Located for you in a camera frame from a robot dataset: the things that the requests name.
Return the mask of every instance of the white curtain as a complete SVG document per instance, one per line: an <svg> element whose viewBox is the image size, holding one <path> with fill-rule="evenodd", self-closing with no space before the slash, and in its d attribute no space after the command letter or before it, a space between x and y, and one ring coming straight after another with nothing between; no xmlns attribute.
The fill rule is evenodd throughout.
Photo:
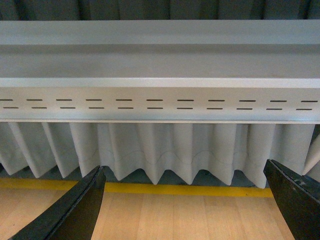
<svg viewBox="0 0 320 240"><path fill-rule="evenodd" d="M234 171L241 170L257 187L264 188L267 159L275 159L300 175L309 170L312 176L319 175L316 163L320 154L314 150L320 152L319 139L310 148L313 154L308 154L314 127L1 122L0 161L10 175L29 166L36 178L54 166L64 178L77 167L85 176L97 165L109 166L118 180L143 169L154 184L165 170L174 171L191 184L204 169L230 185Z"/></svg>

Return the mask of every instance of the pleated curtain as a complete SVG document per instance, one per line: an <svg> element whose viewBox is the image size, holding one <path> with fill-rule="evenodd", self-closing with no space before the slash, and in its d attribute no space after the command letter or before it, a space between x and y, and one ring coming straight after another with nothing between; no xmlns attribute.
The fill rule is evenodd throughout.
<svg viewBox="0 0 320 240"><path fill-rule="evenodd" d="M320 19L320 0L0 0L0 19Z"/></svg>
<svg viewBox="0 0 320 240"><path fill-rule="evenodd" d="M165 170L174 171L188 184L199 170L208 170L230 185L234 171L241 170L256 186L264 188L267 159L303 173L314 127L2 122L0 161L9 174L29 166L37 178L55 166L62 177L77 167L85 176L97 165L109 166L118 180L143 169L154 184Z"/></svg>

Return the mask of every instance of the yellow stripe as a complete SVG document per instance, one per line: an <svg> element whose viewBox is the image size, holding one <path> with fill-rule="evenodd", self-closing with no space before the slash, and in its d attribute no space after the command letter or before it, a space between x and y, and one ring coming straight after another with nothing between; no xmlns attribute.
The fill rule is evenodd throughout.
<svg viewBox="0 0 320 240"><path fill-rule="evenodd" d="M77 181L0 178L0 188L64 190L72 188ZM258 197L273 198L269 188L230 187L230 186L192 186L192 185L153 185L139 183L107 182L104 191L107 193L131 194L168 194L168 195L202 195L221 197Z"/></svg>

